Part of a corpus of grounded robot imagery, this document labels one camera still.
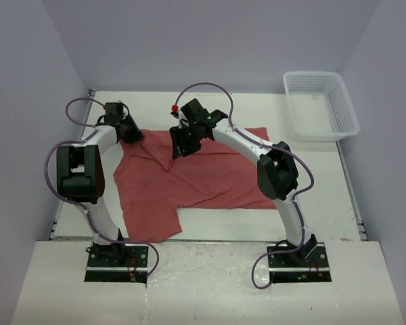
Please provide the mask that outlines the red t shirt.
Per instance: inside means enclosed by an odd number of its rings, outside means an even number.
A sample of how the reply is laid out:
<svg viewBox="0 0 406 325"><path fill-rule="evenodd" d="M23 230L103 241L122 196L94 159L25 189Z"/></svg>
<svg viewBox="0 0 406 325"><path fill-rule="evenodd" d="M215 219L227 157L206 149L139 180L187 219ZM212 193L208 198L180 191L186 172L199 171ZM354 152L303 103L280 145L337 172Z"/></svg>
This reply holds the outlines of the red t shirt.
<svg viewBox="0 0 406 325"><path fill-rule="evenodd" d="M143 133L137 143L121 143L114 172L131 239L161 242L180 233L179 208L276 208L258 188L255 165L229 146L203 139L198 152L173 159L168 131Z"/></svg>

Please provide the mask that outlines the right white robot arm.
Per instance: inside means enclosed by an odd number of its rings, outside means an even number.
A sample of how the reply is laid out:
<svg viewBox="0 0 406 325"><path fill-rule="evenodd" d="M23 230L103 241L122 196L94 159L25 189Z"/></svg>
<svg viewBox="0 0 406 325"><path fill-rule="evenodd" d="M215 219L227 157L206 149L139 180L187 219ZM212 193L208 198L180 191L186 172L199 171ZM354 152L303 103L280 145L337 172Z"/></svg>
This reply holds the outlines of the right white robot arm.
<svg viewBox="0 0 406 325"><path fill-rule="evenodd" d="M169 130L173 159L201 150L203 139L225 144L246 157L256 167L259 190L279 211L286 231L289 260L297 266L310 261L317 240L307 229L298 203L298 169L294 162L297 156L287 143L272 144L237 126L224 112L207 111L197 99L182 107L173 105L171 115L179 123Z"/></svg>

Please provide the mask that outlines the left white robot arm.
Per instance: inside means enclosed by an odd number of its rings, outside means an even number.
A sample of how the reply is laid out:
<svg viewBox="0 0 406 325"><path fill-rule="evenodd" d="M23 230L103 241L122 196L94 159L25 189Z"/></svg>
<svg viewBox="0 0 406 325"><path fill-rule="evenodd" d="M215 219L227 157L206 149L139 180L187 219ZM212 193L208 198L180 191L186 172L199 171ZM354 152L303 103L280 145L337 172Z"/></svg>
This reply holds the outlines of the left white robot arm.
<svg viewBox="0 0 406 325"><path fill-rule="evenodd" d="M56 192L85 216L93 234L89 254L119 266L126 261L125 240L113 222L104 200L106 181L102 154L119 141L134 144L144 139L142 131L122 102L102 105L104 115L92 125L93 132L78 142L67 141L52 150L56 156Z"/></svg>

